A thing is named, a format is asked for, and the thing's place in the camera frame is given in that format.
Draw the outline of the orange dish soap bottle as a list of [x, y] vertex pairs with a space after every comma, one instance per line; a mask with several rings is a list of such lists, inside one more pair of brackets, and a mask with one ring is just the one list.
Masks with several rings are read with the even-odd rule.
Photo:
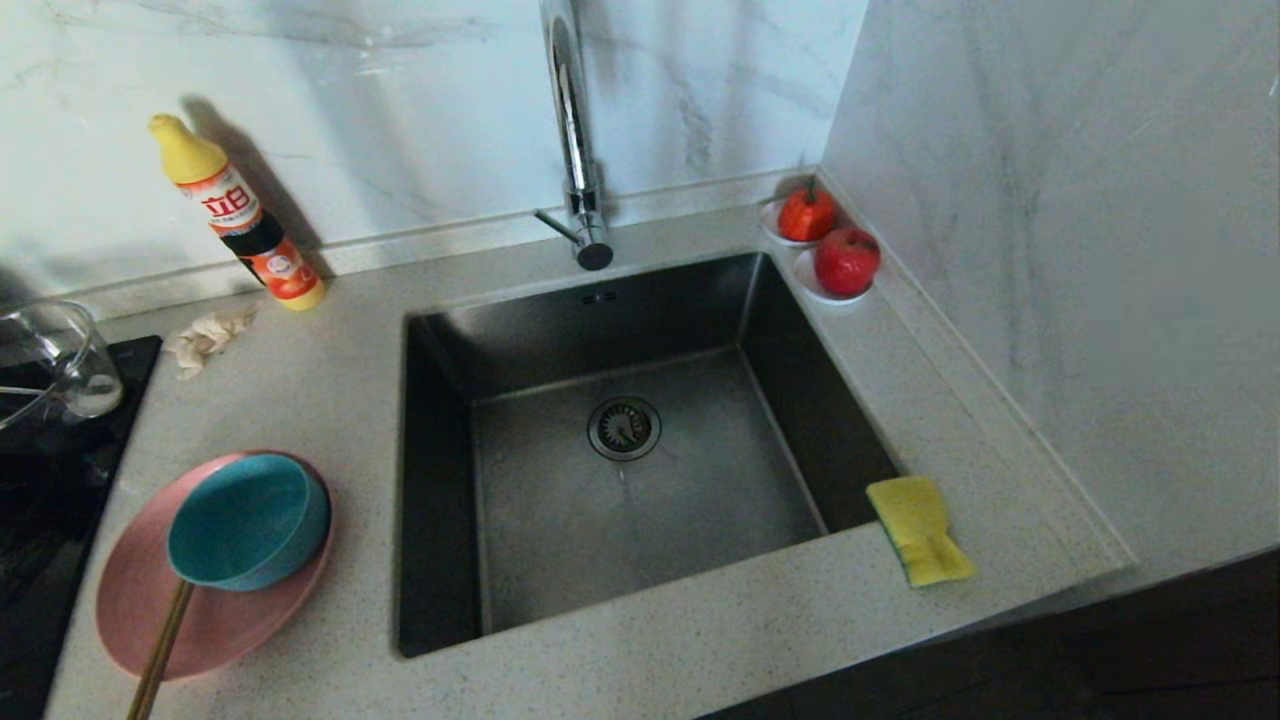
[[224, 149], [174, 115], [156, 114], [147, 128], [166, 178], [204, 209], [210, 229], [255, 279], [289, 310], [316, 307], [326, 296], [323, 278]]

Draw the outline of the red tomato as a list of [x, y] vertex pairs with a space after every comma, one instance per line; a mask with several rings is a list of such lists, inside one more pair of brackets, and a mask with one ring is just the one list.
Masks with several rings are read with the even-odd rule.
[[838, 219], [838, 204], [810, 179], [786, 197], [777, 219], [778, 233], [792, 242], [809, 243], [826, 237]]

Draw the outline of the stainless steel sink basin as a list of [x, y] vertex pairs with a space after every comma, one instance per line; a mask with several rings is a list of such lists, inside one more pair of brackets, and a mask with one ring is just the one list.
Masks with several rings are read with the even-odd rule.
[[[899, 475], [763, 252], [404, 322], [396, 648], [406, 659], [814, 541]], [[631, 462], [594, 407], [648, 401]]]

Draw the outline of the clear glass bowl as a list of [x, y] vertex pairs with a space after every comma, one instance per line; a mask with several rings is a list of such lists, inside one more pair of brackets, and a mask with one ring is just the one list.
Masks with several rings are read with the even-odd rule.
[[87, 309], [44, 300], [0, 311], [0, 436], [60, 430], [105, 416], [124, 393]]

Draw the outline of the red apple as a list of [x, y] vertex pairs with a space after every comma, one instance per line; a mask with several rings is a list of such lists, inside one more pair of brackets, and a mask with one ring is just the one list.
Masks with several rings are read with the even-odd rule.
[[870, 232], [856, 225], [837, 228], [815, 247], [817, 283], [835, 297], [860, 297], [873, 286], [881, 259], [881, 243]]

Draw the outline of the yellow green sponge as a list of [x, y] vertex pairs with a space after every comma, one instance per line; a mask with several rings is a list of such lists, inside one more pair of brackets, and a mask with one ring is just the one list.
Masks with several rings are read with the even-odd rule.
[[867, 496], [910, 587], [924, 588], [975, 575], [973, 561], [950, 534], [945, 497], [929, 477], [879, 480], [867, 487]]

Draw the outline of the black cooktop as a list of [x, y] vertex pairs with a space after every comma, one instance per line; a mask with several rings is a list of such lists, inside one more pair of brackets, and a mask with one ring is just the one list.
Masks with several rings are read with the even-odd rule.
[[110, 345], [124, 393], [106, 416], [0, 443], [0, 720], [42, 720], [161, 345], [155, 334]]

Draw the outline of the teal bowl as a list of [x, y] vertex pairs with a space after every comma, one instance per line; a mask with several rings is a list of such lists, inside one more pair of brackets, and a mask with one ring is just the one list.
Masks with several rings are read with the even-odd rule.
[[201, 480], [166, 536], [175, 574], [195, 585], [252, 592], [300, 571], [330, 533], [320, 478], [284, 454], [252, 454]]

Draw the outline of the pink plate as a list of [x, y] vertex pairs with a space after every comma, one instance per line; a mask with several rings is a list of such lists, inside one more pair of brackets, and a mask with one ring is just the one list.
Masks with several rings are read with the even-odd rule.
[[[99, 583], [95, 614], [99, 639], [122, 670], [142, 674], [183, 580], [166, 556], [166, 536], [182, 501], [215, 470], [252, 454], [276, 452], [230, 454], [183, 473], [157, 491], [120, 533]], [[319, 477], [308, 464], [292, 457]], [[242, 659], [280, 630], [320, 582], [333, 546], [335, 520], [332, 509], [330, 533], [317, 553], [300, 571], [275, 585], [229, 592], [191, 583], [195, 593], [165, 678], [175, 680], [210, 673]]]

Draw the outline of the brown wooden chopstick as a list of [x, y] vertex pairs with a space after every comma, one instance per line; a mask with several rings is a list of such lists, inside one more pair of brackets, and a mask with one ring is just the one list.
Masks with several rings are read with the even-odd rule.
[[179, 583], [160, 635], [156, 639], [148, 657], [148, 662], [140, 676], [140, 682], [136, 687], [125, 720], [150, 719], [193, 593], [195, 587], [189, 582], [182, 580]]

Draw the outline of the round metal drain strainer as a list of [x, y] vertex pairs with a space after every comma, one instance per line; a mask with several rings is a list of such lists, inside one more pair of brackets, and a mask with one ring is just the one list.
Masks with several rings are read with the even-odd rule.
[[588, 442], [602, 457], [631, 462], [658, 446], [660, 414], [644, 398], [614, 396], [594, 407], [588, 420]]

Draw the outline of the crumpled paper scrap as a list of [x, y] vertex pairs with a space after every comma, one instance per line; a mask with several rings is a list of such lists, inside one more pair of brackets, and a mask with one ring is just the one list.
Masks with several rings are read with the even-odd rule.
[[207, 313], [165, 340], [163, 351], [174, 357], [177, 377], [188, 380], [201, 374], [212, 357], [224, 354], [251, 327], [257, 313], [257, 304]]

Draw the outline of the chrome faucet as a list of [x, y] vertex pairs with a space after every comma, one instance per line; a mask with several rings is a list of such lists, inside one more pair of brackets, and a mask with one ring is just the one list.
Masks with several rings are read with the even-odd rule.
[[567, 173], [564, 213], [568, 222], [561, 223], [541, 209], [532, 210], [532, 215], [571, 242], [575, 261], [584, 270], [599, 272], [612, 264], [614, 254], [608, 245], [602, 178], [589, 132], [586, 83], [573, 0], [539, 0], [539, 10], [556, 123]]

